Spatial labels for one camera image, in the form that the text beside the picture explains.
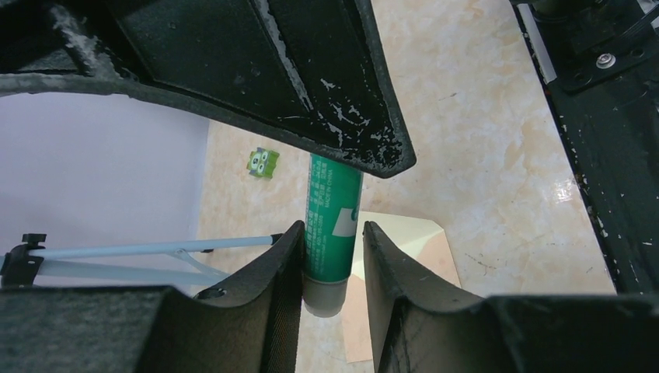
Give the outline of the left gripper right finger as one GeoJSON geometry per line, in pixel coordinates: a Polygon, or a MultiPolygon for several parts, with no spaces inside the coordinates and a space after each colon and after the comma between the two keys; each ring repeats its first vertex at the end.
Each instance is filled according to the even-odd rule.
{"type": "Polygon", "coordinates": [[[656,295],[481,298],[405,254],[374,222],[364,270],[377,372],[656,372],[656,295]]]}

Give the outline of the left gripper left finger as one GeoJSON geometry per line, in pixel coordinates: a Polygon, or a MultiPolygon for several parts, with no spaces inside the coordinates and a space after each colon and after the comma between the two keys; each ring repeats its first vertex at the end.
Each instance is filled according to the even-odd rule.
{"type": "Polygon", "coordinates": [[[190,297],[171,286],[37,287],[45,237],[1,268],[3,372],[293,372],[305,226],[190,297]]]}

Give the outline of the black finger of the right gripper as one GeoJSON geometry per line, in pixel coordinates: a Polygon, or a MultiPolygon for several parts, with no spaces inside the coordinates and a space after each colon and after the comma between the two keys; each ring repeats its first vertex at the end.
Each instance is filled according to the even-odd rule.
{"type": "Polygon", "coordinates": [[[416,164],[369,1],[3,1],[1,93],[121,94],[387,179],[416,164]]]}

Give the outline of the cream paper letter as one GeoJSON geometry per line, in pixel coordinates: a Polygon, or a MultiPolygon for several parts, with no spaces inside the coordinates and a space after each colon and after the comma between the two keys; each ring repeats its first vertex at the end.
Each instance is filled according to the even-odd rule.
{"type": "Polygon", "coordinates": [[[376,223],[399,249],[427,269],[453,285],[461,285],[445,230],[436,222],[361,211],[358,227],[363,228],[367,221],[376,223]]]}

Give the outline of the green white glue stick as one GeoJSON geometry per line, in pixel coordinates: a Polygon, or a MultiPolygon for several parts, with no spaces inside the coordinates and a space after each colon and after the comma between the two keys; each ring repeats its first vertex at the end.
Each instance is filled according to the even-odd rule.
{"type": "Polygon", "coordinates": [[[305,212],[303,301],[320,318],[343,308],[351,275],[363,173],[311,155],[305,212]]]}

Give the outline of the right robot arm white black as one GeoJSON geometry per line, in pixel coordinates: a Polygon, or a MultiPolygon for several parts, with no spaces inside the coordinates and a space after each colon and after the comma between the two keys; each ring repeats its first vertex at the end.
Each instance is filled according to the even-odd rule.
{"type": "MultiPolygon", "coordinates": [[[[615,289],[657,292],[657,7],[511,7],[615,289]]],[[[124,94],[382,178],[416,162],[369,1],[3,1],[1,91],[124,94]]]]}

